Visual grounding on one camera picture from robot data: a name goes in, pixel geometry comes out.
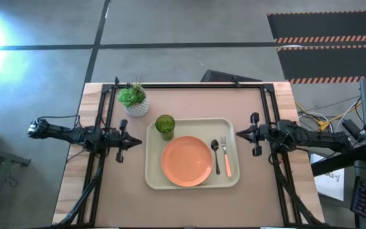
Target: white pot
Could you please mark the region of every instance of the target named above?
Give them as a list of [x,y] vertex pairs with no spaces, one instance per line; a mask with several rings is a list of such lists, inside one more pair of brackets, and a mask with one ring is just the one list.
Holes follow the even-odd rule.
[[132,117],[141,117],[144,116],[147,111],[149,110],[149,100],[147,98],[145,98],[142,103],[137,104],[137,105],[133,105],[130,107],[125,107],[126,112],[128,113],[128,115],[132,116]]

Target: gray floor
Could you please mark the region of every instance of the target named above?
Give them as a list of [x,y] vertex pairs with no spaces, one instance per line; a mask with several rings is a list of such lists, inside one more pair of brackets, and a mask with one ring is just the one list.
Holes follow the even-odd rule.
[[[93,44],[103,4],[104,0],[0,0],[0,45]],[[267,13],[341,10],[366,10],[366,0],[112,0],[102,43],[272,42]],[[20,183],[4,187],[0,228],[50,224],[69,145],[29,139],[26,131],[38,116],[76,113],[90,54],[91,50],[0,51],[0,148],[32,158],[29,168],[13,167]],[[113,81],[115,76],[131,81],[139,75],[152,82],[199,81],[207,69],[284,80],[274,48],[195,48],[100,50],[91,81]],[[359,95],[356,83],[292,88],[305,108]],[[319,112],[338,115],[353,102]],[[354,113],[347,118],[360,124]],[[347,190],[351,182],[346,182]],[[340,207],[345,204],[321,201],[327,222],[354,225],[352,213]]]

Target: orange plate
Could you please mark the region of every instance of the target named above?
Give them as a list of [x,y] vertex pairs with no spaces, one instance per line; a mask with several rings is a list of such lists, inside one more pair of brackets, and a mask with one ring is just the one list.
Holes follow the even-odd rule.
[[196,137],[178,137],[163,150],[163,173],[181,187],[202,183],[210,175],[212,167],[213,156],[208,146]]

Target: green glass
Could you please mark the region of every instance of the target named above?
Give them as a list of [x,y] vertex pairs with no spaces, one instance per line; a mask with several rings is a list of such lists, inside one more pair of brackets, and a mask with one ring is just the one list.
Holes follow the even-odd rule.
[[173,139],[175,132],[175,120],[172,116],[164,114],[159,116],[155,123],[156,130],[160,132],[163,140],[170,141]]

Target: beige tray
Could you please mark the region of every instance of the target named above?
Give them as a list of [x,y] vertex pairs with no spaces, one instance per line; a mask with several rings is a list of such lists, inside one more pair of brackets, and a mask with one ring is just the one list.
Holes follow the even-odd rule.
[[[213,155],[213,170],[209,177],[201,184],[189,188],[227,188],[240,179],[240,165],[235,143],[233,124],[225,118],[179,119],[176,120],[175,138],[181,136],[193,136],[205,142]],[[227,177],[224,152],[221,148],[221,137],[227,139],[227,154],[231,166],[232,176]],[[215,157],[210,143],[218,140],[220,148],[217,150],[220,175],[215,173]],[[168,144],[156,130],[155,122],[152,122],[146,132],[146,161],[145,180],[155,190],[187,189],[170,182],[161,168],[163,149]]]

